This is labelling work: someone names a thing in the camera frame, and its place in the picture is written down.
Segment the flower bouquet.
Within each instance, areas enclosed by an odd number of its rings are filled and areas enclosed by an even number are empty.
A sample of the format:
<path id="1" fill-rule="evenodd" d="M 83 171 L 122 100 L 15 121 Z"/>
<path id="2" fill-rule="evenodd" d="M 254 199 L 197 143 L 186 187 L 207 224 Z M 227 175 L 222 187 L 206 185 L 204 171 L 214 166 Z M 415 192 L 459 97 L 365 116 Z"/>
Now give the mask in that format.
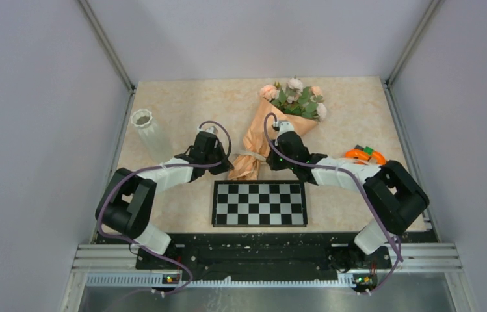
<path id="1" fill-rule="evenodd" d="M 257 180 L 262 165 L 270 155 L 269 140 L 280 122 L 287 121 L 299 135 L 311 131 L 327 115 L 324 95 L 319 86 L 306 86 L 292 77 L 286 85 L 279 81 L 266 84 L 259 91 L 260 104 L 243 137 L 243 150 L 233 162 L 229 180 Z"/>

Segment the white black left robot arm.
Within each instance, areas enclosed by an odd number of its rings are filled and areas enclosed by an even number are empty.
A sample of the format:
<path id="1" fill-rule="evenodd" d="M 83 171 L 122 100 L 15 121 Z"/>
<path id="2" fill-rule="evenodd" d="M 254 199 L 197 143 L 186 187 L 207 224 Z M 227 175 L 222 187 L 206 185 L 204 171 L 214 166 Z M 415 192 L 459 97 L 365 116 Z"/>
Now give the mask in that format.
<path id="1" fill-rule="evenodd" d="M 218 175 L 232 168 L 216 127 L 199 129 L 193 145 L 164 164 L 135 172 L 115 171 L 96 209 L 96 220 L 151 251 L 151 260 L 159 268 L 169 268 L 176 260 L 176 251 L 169 247 L 172 239 L 150 221 L 156 195 L 206 172 Z"/>

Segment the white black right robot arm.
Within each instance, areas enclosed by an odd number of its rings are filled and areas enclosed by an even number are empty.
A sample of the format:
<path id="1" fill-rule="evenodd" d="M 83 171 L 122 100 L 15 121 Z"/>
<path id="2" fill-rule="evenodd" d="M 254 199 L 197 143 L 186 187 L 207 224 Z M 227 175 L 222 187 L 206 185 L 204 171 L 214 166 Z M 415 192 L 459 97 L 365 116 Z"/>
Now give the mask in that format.
<path id="1" fill-rule="evenodd" d="M 358 268 L 372 263 L 383 244 L 395 246 L 397 236 L 430 204 L 424 190 L 397 161 L 358 164 L 310 153 L 294 131 L 283 132 L 268 143 L 267 162 L 272 170 L 288 169 L 301 182 L 356 191 L 363 197 L 373 219 L 355 236 L 349 250 L 349 260 Z"/>

